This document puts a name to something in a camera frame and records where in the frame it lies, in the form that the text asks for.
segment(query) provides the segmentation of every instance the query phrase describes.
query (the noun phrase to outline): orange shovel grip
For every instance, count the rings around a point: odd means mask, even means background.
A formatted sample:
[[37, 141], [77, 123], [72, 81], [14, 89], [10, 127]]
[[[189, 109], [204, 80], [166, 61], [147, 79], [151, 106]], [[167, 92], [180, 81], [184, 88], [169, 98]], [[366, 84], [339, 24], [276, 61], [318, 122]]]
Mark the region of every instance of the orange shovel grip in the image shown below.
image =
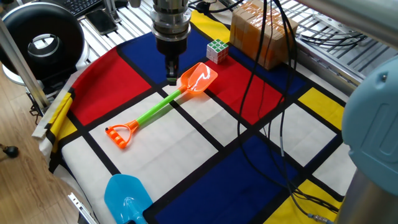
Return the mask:
[[[114, 128], [127, 128], [130, 132], [129, 139], [127, 141], [125, 141], [122, 138], [122, 136], [120, 136], [120, 134]], [[127, 146], [127, 143], [129, 143], [129, 141], [131, 139], [131, 130], [130, 130], [129, 126], [127, 126], [127, 125], [120, 124], [120, 125], [108, 127], [108, 128], [105, 128], [105, 132], [112, 139], [112, 141], [115, 142], [116, 145], [118, 145], [119, 148], [121, 148], [121, 149], [124, 149]]]

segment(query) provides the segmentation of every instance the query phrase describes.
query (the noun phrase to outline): rubik's cube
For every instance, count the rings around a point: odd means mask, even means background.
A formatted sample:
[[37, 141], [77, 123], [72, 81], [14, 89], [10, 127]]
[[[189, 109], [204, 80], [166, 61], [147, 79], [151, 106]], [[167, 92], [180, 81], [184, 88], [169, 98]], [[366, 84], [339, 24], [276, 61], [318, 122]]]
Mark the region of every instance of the rubik's cube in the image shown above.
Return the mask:
[[207, 45], [206, 57], [212, 62], [219, 64], [228, 55], [228, 45], [220, 39], [216, 39]]

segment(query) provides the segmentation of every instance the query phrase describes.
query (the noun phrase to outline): toy shovel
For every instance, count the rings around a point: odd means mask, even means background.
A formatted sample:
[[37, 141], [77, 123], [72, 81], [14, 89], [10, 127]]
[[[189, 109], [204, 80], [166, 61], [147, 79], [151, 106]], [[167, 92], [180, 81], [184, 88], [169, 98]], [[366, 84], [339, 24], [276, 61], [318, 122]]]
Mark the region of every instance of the toy shovel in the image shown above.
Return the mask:
[[113, 175], [106, 186], [104, 201], [117, 224], [147, 224], [142, 213], [152, 205], [152, 200], [136, 177]]
[[[148, 121], [156, 112], [162, 109], [165, 105], [169, 104], [172, 100], [176, 99], [179, 95], [188, 91], [189, 93], [201, 93], [217, 78], [218, 74], [211, 68], [207, 67], [204, 63], [197, 63], [181, 76], [181, 87], [175, 90], [168, 97], [164, 98], [160, 103], [155, 105], [149, 111], [145, 112], [134, 121], [126, 124], [118, 124], [105, 128], [106, 134], [119, 146], [124, 149], [131, 140], [132, 134], [139, 128], [140, 125]], [[129, 138], [124, 140], [115, 128], [126, 128], [130, 131]]]

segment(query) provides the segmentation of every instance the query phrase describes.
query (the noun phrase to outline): wooden floor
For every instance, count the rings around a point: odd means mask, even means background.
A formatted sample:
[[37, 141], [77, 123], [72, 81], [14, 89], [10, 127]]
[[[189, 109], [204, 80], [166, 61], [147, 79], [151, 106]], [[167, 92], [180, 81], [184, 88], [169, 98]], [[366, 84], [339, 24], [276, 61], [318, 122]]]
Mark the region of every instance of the wooden floor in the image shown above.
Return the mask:
[[48, 171], [30, 136], [35, 129], [31, 105], [25, 88], [0, 69], [0, 143], [20, 150], [15, 159], [0, 151], [0, 223], [77, 223], [78, 210], [67, 197], [72, 188]]

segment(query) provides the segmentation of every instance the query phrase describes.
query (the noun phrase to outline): cardboard box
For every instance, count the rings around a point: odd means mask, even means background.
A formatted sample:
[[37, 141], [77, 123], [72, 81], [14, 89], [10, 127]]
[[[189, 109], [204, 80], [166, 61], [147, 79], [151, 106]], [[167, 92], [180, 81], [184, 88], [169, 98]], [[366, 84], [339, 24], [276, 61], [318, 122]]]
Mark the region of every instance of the cardboard box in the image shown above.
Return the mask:
[[[234, 10], [231, 24], [231, 35], [229, 42], [235, 47], [251, 57], [256, 59], [262, 25], [263, 2], [253, 0], [246, 2], [239, 9]], [[262, 43], [262, 50], [259, 59], [259, 64], [270, 70], [276, 65], [288, 60], [287, 44], [285, 38], [284, 25], [280, 12], [272, 9], [272, 27], [271, 27], [271, 13], [267, 8], [266, 28], [264, 31], [264, 40]], [[289, 19], [290, 25], [293, 28], [294, 34], [296, 33], [298, 24]], [[289, 44], [293, 44], [292, 37], [288, 28]], [[269, 39], [271, 43], [267, 58], [266, 51]]]

